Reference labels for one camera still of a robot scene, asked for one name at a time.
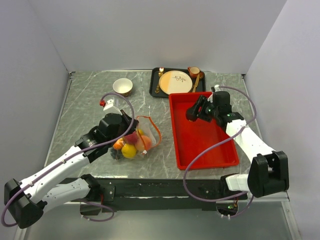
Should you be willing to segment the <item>green orange mango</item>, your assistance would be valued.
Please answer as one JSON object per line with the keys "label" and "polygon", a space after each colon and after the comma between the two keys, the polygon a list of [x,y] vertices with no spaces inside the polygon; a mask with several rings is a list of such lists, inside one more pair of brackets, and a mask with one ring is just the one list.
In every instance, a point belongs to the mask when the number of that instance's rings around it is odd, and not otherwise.
{"label": "green orange mango", "polygon": [[119,150],[121,150],[121,149],[124,147],[125,144],[126,144],[126,143],[125,143],[125,140],[124,140],[124,138],[122,137],[122,138],[119,138],[119,139],[113,144],[112,147],[113,147],[113,149],[119,151]]}

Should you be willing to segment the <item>red wrinkled fruit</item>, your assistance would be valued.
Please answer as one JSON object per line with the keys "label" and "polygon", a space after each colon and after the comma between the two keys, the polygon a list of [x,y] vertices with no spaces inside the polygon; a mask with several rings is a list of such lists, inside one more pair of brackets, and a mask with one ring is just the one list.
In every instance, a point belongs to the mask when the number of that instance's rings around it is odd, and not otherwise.
{"label": "red wrinkled fruit", "polygon": [[136,132],[133,132],[131,134],[128,134],[123,137],[124,141],[129,145],[135,145],[137,141],[139,140],[139,136]]}

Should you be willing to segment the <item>dark grape bunch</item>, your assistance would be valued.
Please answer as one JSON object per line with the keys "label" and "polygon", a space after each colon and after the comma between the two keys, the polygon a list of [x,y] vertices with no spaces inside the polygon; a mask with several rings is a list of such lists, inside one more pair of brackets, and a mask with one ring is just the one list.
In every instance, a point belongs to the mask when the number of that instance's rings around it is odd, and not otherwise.
{"label": "dark grape bunch", "polygon": [[121,160],[124,156],[122,155],[121,150],[110,148],[110,155],[114,160]]}

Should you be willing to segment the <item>green yellow orange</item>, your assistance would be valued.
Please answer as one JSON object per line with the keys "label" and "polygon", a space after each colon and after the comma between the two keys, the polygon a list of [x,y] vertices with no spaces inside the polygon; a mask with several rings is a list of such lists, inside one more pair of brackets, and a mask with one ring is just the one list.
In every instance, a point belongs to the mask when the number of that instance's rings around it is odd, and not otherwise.
{"label": "green yellow orange", "polygon": [[137,130],[137,135],[138,135],[138,136],[144,136],[145,133],[144,133],[144,131],[143,131],[142,129],[138,129],[138,130]]}

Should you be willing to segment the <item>yellow pear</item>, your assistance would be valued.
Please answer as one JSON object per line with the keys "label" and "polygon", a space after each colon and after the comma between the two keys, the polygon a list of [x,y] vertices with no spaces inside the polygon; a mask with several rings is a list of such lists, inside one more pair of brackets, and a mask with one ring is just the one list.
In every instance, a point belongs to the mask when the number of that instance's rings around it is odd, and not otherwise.
{"label": "yellow pear", "polygon": [[121,148],[122,155],[127,159],[133,159],[137,154],[137,149],[134,145],[126,143]]}

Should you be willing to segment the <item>peach fruit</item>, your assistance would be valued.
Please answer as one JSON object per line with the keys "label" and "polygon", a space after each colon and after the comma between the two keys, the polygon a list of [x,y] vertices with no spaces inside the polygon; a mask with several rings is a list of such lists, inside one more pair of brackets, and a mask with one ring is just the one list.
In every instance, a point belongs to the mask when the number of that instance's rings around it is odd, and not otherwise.
{"label": "peach fruit", "polygon": [[148,151],[152,147],[153,143],[150,137],[146,135],[142,135],[137,143],[135,144],[135,148],[139,152]]}

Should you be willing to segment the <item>clear zip top bag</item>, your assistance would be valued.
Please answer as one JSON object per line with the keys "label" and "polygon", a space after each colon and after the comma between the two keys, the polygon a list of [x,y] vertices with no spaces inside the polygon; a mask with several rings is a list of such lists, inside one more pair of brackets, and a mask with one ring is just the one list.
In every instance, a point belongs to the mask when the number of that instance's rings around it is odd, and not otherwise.
{"label": "clear zip top bag", "polygon": [[147,158],[150,150],[162,141],[162,134],[150,116],[138,116],[137,127],[118,139],[109,149],[111,157],[116,161]]}

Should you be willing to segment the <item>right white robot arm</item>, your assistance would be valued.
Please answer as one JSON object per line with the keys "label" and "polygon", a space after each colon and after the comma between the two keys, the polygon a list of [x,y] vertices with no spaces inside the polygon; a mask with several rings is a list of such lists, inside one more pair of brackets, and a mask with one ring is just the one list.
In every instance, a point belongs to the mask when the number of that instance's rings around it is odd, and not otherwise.
{"label": "right white robot arm", "polygon": [[235,173],[221,178],[218,192],[222,198],[230,199],[236,192],[250,192],[260,198],[289,189],[287,155],[264,143],[243,116],[232,110],[227,91],[214,91],[209,97],[200,95],[187,109],[186,118],[192,122],[215,120],[228,135],[227,141],[235,141],[250,161],[248,174]]}

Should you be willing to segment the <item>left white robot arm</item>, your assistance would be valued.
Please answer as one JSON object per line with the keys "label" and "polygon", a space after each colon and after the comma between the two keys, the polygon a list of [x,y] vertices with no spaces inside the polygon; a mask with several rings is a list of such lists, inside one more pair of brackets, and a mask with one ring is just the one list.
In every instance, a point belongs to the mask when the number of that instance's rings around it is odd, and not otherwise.
{"label": "left white robot arm", "polygon": [[10,212],[15,225],[25,229],[44,213],[66,202],[100,200],[101,185],[91,174],[84,174],[68,184],[62,181],[106,154],[114,142],[133,133],[138,123],[123,110],[107,113],[57,160],[23,180],[9,180],[4,186],[4,211]]}

